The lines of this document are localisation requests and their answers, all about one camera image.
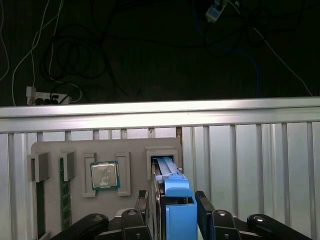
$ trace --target dark floor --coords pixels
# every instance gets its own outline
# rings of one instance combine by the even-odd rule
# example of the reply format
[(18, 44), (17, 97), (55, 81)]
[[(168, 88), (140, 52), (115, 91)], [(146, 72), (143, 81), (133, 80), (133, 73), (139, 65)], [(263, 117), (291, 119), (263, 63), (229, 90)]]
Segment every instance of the dark floor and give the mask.
[[(247, 6), (255, 5), (254, 0), (243, 0)], [(266, 0), (265, 6), (272, 13), (287, 13), (300, 9), (302, 0), (295, 2)], [(306, 6), (313, 5), (318, 0), (307, 0)], [(44, 0), (3, 0), (4, 27), (3, 38), (7, 45), (11, 69), (6, 78), (0, 82), (0, 106), (12, 106), (11, 85), (13, 69), (22, 57), (31, 49), (35, 33), (39, 30)], [(57, 14), (60, 1), (52, 1), (47, 10), (47, 22)], [(96, 0), (94, 17), (97, 27), (105, 25), (113, 1)], [(314, 95), (320, 90), (319, 54), (320, 54), (320, 7), (306, 10), (299, 28), (293, 32), (270, 33), (267, 41), (283, 60), (305, 81)], [(223, 14), (235, 14), (230, 5)], [(198, 19), (200, 28), (206, 22)], [(59, 27), (77, 23), (97, 32), (91, 22), (90, 0), (65, 0), (61, 11)], [(212, 25), (208, 36), (211, 39), (231, 32), (241, 25), (239, 18), (225, 18)], [(295, 19), (288, 21), (273, 21), (276, 27), (290, 27)], [(54, 23), (42, 32), (39, 45), (34, 50), (36, 82), (38, 91), (50, 92), (54, 84), (45, 81), (40, 75), (40, 61), (53, 34)], [(137, 37), (161, 42), (192, 45), (202, 44), (201, 35), (196, 31), (192, 4), (185, 0), (172, 0), (152, 4), (148, 7), (134, 8), (117, 13), (111, 23), (109, 33), (122, 37)], [(74, 29), (73, 35), (83, 32)], [(231, 46), (235, 41), (230, 38), (222, 42)], [(118, 88), (107, 73), (97, 79), (82, 79), (78, 76), (68, 76), (64, 81), (72, 81), (80, 85), (91, 84), (95, 87), (85, 87), (89, 100), (83, 97), (82, 103), (132, 102), (132, 101), (163, 101), (163, 100), (200, 100), (200, 99), (237, 99), (256, 98), (256, 70), (247, 56), (234, 52), (225, 58), (209, 56), (202, 47), (176, 48), (136, 40), (119, 40), (107, 38), (103, 44), (109, 62), (114, 71)], [(259, 70), (259, 91), (261, 98), (300, 97), (308, 96), (303, 84), (275, 57), (264, 45), (260, 48), (250, 47), (245, 39), (239, 44), (239, 49), (245, 51), (256, 62)], [(223, 53), (212, 47), (217, 54)], [(98, 71), (102, 67), (99, 57), (92, 57), (91, 70)], [(4, 52), (0, 50), (0, 75), (6, 69)], [(58, 71), (58, 65), (53, 62), (52, 71)], [(32, 62), (28, 57), (15, 75), (14, 96), (17, 105), (26, 104), (26, 86), (33, 82)], [(69, 86), (60, 88), (57, 92), (68, 93)]]

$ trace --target silver horizontal bar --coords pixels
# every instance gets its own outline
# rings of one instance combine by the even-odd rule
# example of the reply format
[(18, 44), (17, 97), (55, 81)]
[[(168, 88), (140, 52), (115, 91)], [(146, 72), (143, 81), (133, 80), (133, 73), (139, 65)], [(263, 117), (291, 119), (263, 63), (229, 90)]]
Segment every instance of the silver horizontal bar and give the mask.
[(320, 121), (320, 98), (298, 99), (0, 108), (0, 133)]
[(0, 108), (0, 118), (320, 107), (320, 97), (164, 101)]

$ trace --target green circuit board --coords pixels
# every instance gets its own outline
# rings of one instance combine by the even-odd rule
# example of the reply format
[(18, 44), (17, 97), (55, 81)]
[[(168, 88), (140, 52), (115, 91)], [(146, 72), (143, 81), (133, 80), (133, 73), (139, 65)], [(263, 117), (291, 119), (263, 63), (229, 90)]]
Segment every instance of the green circuit board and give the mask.
[(70, 181), (64, 180), (64, 159), (59, 159), (61, 230), (72, 224)]

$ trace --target gray slot holder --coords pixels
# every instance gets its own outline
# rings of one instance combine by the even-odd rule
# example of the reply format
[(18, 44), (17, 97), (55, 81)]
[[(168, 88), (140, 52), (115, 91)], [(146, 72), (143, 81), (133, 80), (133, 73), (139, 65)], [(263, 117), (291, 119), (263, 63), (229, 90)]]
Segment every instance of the gray slot holder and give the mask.
[(146, 148), (146, 175), (151, 180), (151, 157), (173, 156), (173, 161), (179, 167), (178, 150), (175, 146), (147, 146)]
[(131, 195), (131, 177), (130, 177), (130, 152), (117, 152), (116, 160), (119, 167), (120, 188), (118, 196)]
[(97, 161), (96, 153), (84, 153), (83, 163), (81, 164), (82, 171), (82, 196), (84, 198), (94, 198), (97, 193), (92, 189), (92, 177), (90, 163)]
[(63, 175), (64, 181), (70, 181), (76, 176), (75, 171), (75, 153), (71, 152), (62, 152), (59, 154), (59, 158), (63, 158)]
[(49, 178), (48, 153), (35, 153), (27, 156), (28, 181), (39, 183)]

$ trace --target white cable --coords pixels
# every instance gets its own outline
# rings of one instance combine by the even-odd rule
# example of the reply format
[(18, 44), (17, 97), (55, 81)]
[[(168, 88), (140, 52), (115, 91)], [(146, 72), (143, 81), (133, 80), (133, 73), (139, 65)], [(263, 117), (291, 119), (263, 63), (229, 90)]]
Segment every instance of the white cable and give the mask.
[(8, 51), (7, 51), (7, 47), (4, 41), (4, 38), (2, 36), (2, 30), (4, 28), (4, 22), (5, 22), (5, 10), (4, 10), (4, 3), (2, 2), (2, 0), (0, 0), (0, 5), (1, 5), (1, 26), (0, 26), (0, 39), (3, 45), (3, 49), (4, 49), (4, 53), (5, 53), (5, 57), (6, 57), (6, 62), (7, 62), (7, 67), (6, 67), (6, 71), (3, 74), (3, 76), (0, 78), (0, 82), (7, 76), (9, 70), (10, 70), (10, 62), (9, 62), (9, 56), (8, 56)]
[[(231, 2), (229, 1), (229, 4), (231, 4), (231, 6), (236, 10), (236, 12), (240, 15), (240, 11), (239, 9)], [(273, 52), (273, 54), (283, 63), (284, 66), (286, 66), (287, 69), (290, 70), (290, 72), (296, 76), (297, 79), (300, 80), (300, 82), (302, 82), (302, 84), (304, 85), (304, 88), (307, 90), (307, 92), (310, 94), (310, 96), (313, 96), (313, 94), (311, 93), (311, 91), (309, 90), (308, 86), (306, 85), (305, 81), (302, 80), (301, 77), (299, 77), (286, 63), (285, 61), (282, 60), (282, 58), (276, 53), (276, 51), (270, 46), (270, 44), (267, 42), (267, 40), (264, 38), (264, 36), (253, 26), (252, 27), (256, 33), (264, 40), (265, 44), (269, 47), (269, 49)]]
[[(53, 30), (53, 36), (56, 34), (57, 32), (57, 28), (58, 28), (58, 23), (59, 23), (59, 18), (60, 18), (60, 13), (61, 13), (61, 9), (64, 5), (64, 0), (61, 0), (60, 2), (60, 6), (59, 6), (59, 9), (58, 9), (58, 13), (57, 15), (51, 19), (43, 28), (45, 28), (52, 20), (54, 20), (56, 18), (56, 22), (55, 22), (55, 26), (54, 26), (54, 30)], [(34, 36), (34, 39), (33, 39), (33, 43), (32, 43), (32, 49), (34, 49), (34, 43), (35, 43), (35, 40), (36, 40), (36, 37), (38, 35), (38, 33), (42, 30), (40, 29)], [(54, 44), (52, 43), (51, 44), (51, 55), (50, 55), (50, 62), (49, 62), (49, 69), (48, 69), (48, 72), (49, 72), (49, 75), (51, 75), (51, 67), (52, 67), (52, 61), (53, 61), (53, 56), (54, 56)], [(33, 70), (33, 84), (32, 86), (34, 87), (35, 86), (35, 82), (36, 82), (36, 74), (35, 74), (35, 63), (34, 63), (34, 57), (33, 57), (33, 51), (31, 51), (31, 60), (32, 60), (32, 70)], [(51, 76), (50, 76), (50, 79), (52, 81), (55, 81), (56, 83), (62, 83), (62, 81), (58, 81), (58, 80), (54, 80)], [(70, 101), (71, 103), (77, 103), (80, 101), (80, 99), (82, 98), (82, 91), (81, 89), (74, 83), (69, 83), (70, 85), (78, 88), (79, 90), (79, 98), (77, 100), (74, 100), (74, 101)]]
[[(33, 70), (33, 84), (32, 84), (32, 86), (33, 86), (33, 87), (35, 86), (35, 82), (36, 82), (35, 61), (34, 61), (34, 55), (33, 55), (33, 49), (36, 47), (36, 46), (35, 46), (36, 38), (37, 38), (38, 34), (39, 34), (49, 23), (51, 23), (55, 18), (56, 18), (56, 22), (55, 22), (55, 27), (54, 27), (53, 35), (56, 34), (57, 26), (58, 26), (58, 22), (59, 22), (59, 17), (60, 17), (60, 13), (61, 13), (61, 9), (62, 9), (62, 7), (63, 7), (63, 4), (64, 4), (64, 0), (61, 0), (60, 6), (59, 6), (59, 9), (58, 9), (58, 13), (56, 14), (56, 16), (55, 16), (54, 18), (52, 18), (46, 25), (44, 25), (42, 28), (40, 28), (39, 31), (37, 31), (37, 32), (35, 33), (35, 35), (34, 35), (33, 42), (32, 42), (32, 48), (31, 48), (31, 61), (32, 61), (32, 70)], [(51, 66), (52, 58), (53, 58), (53, 50), (52, 50), (52, 52), (51, 52), (50, 66)]]
[(50, 0), (47, 0), (44, 11), (43, 11), (43, 16), (42, 16), (42, 20), (41, 20), (41, 25), (40, 25), (40, 30), (39, 30), (39, 37), (36, 41), (35, 46), (22, 58), (22, 60), (17, 64), (17, 66), (15, 67), (15, 69), (13, 70), (12, 73), (12, 83), (11, 83), (11, 95), (12, 95), (12, 102), (13, 105), (16, 106), (16, 102), (15, 102), (15, 94), (14, 94), (14, 85), (15, 85), (15, 75), (16, 75), (16, 71), (18, 69), (18, 67), (23, 63), (23, 61), (29, 56), (29, 54), (32, 52), (33, 49), (35, 49), (39, 43), (40, 37), (41, 37), (41, 31), (43, 29), (43, 25), (44, 25), (44, 20), (45, 20), (45, 16), (46, 16), (46, 11), (48, 8), (48, 5), (50, 3)]

